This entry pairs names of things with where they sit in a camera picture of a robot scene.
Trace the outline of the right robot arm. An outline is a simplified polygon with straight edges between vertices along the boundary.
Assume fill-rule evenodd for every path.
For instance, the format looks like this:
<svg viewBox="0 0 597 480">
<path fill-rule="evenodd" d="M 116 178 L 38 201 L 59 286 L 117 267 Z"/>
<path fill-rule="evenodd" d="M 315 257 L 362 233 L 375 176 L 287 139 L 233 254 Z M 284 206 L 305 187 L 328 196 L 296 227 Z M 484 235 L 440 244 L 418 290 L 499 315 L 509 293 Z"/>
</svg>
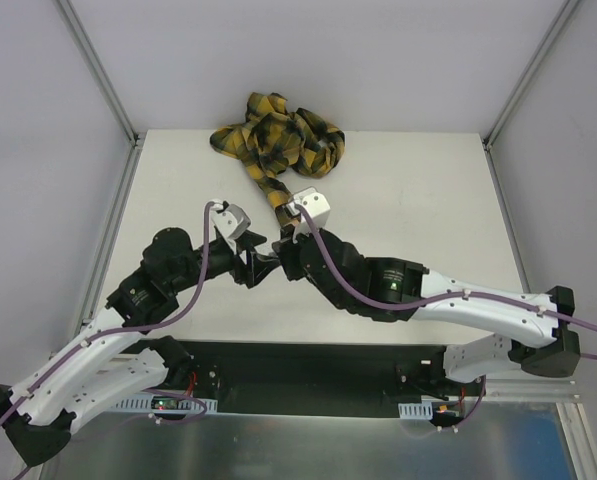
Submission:
<svg viewBox="0 0 597 480">
<path fill-rule="evenodd" d="M 439 394 L 510 370 L 567 378 L 581 359 L 579 336 L 569 327 L 575 300 L 568 287 L 540 294 L 487 289 L 416 262 L 366 257 L 326 230 L 285 236 L 272 248 L 289 280 L 306 279 L 339 310 L 383 323 L 442 321 L 486 332 L 446 346 L 442 361 L 428 369 Z"/>
</svg>

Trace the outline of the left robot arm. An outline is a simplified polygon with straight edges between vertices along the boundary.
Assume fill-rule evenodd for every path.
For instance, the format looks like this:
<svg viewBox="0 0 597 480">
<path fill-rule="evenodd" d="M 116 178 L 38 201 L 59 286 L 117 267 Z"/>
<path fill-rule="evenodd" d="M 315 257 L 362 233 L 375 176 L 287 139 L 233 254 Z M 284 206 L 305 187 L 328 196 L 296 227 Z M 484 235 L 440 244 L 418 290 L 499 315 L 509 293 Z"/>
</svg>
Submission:
<svg viewBox="0 0 597 480">
<path fill-rule="evenodd" d="M 80 429 L 118 401 L 163 385 L 188 386 L 191 356 L 180 342 L 164 336 L 127 364 L 101 369 L 183 310 L 177 296 L 205 281 L 229 274 L 239 285 L 258 285 L 280 262 L 257 252 L 265 237 L 246 229 L 222 234 L 193 248 L 180 228 L 155 234 L 140 266 L 108 297 L 97 316 L 44 367 L 13 386 L 0 384 L 0 428 L 33 468 L 56 456 Z"/>
</svg>

